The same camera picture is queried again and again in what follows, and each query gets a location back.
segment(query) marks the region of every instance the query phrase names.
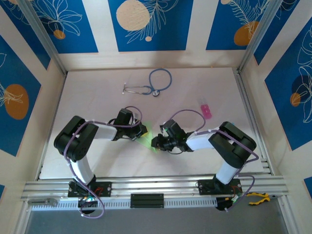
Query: pink object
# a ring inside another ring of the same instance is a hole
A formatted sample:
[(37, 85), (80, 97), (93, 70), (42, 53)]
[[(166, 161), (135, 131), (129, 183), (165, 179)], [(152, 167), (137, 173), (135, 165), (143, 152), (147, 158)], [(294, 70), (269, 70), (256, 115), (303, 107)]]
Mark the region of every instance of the pink object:
[(200, 109), (201, 109), (201, 112), (203, 113), (204, 118), (211, 119), (213, 115), (210, 112), (206, 99), (201, 97), (201, 98), (198, 98), (197, 100), (198, 100), (198, 103), (200, 104)]

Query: stethoscope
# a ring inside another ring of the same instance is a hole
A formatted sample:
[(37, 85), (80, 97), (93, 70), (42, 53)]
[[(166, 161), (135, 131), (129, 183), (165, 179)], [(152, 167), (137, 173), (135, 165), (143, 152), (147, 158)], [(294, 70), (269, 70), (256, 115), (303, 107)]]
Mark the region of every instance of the stethoscope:
[[(162, 88), (162, 89), (155, 89), (152, 85), (152, 74), (156, 71), (165, 71), (169, 74), (169, 78), (170, 78), (170, 82), (169, 84), (165, 87), (165, 88)], [(158, 69), (155, 69), (153, 70), (150, 75), (149, 75), (149, 81), (150, 81), (150, 86), (148, 85), (142, 85), (142, 86), (132, 86), (132, 87), (126, 87), (126, 83), (124, 83), (123, 85), (123, 90), (122, 90), (122, 94), (124, 94), (124, 92), (128, 92), (128, 93), (133, 93), (133, 94), (142, 94), (142, 95), (149, 95), (149, 94), (152, 94), (154, 97), (157, 97), (159, 94), (160, 94), (160, 91), (164, 91), (166, 89), (169, 88), (169, 86), (171, 85), (172, 83), (172, 76), (171, 76), (171, 73), (164, 69), (164, 68), (158, 68)], [(132, 91), (132, 90), (129, 90), (129, 89), (135, 89), (135, 88), (146, 88), (148, 91), (145, 92), (145, 93), (142, 93), (142, 92), (136, 92), (136, 91)]]

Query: gray floor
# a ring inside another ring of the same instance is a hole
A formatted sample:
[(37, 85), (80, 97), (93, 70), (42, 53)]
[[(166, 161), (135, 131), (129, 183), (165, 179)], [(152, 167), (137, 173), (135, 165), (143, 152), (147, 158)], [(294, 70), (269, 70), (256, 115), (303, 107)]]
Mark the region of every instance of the gray floor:
[(248, 206), (244, 199), (229, 213), (215, 208), (107, 210), (100, 219), (78, 211), (32, 212), (27, 234), (285, 234), (278, 202)]

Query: pliers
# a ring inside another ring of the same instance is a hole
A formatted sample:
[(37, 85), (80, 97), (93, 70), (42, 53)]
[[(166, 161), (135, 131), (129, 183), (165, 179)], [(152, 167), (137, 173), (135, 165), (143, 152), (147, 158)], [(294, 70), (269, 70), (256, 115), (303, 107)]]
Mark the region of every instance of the pliers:
[(269, 195), (267, 193), (264, 194), (259, 194), (259, 193), (248, 193), (247, 196), (260, 196), (263, 197), (263, 199), (261, 199), (260, 201), (257, 202), (249, 202), (250, 206), (257, 206), (263, 202), (268, 202), (271, 201), (271, 199), (276, 199), (281, 197), (282, 195)]

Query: white platform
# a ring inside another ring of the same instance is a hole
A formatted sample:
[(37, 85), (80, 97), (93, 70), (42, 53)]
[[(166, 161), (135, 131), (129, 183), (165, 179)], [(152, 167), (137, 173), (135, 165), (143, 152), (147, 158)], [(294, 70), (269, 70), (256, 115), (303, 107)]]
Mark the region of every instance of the white platform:
[[(153, 123), (152, 132), (156, 136), (160, 133), (159, 125), (176, 111), (200, 111), (197, 99), (205, 97), (213, 117), (207, 120), (204, 130), (229, 121), (255, 139), (232, 68), (170, 69), (172, 85), (158, 97), (122, 94), (124, 82), (130, 86), (149, 85), (148, 75), (151, 71), (152, 69), (69, 72), (40, 178), (72, 177), (64, 158), (54, 148), (53, 141), (74, 115), (109, 121), (117, 116), (121, 108), (129, 105), (134, 105), (143, 112), (143, 122)], [(153, 74), (153, 85), (156, 88), (166, 86), (168, 81), (168, 75), (163, 71)], [(174, 120), (185, 131), (194, 131), (202, 124), (202, 119), (195, 113), (180, 113)], [(212, 149), (171, 155), (167, 152), (154, 153), (137, 142), (123, 139), (115, 142), (94, 140), (87, 157), (97, 177), (213, 174), (223, 162), (222, 157)], [(246, 165), (242, 172), (263, 172), (261, 161)]]

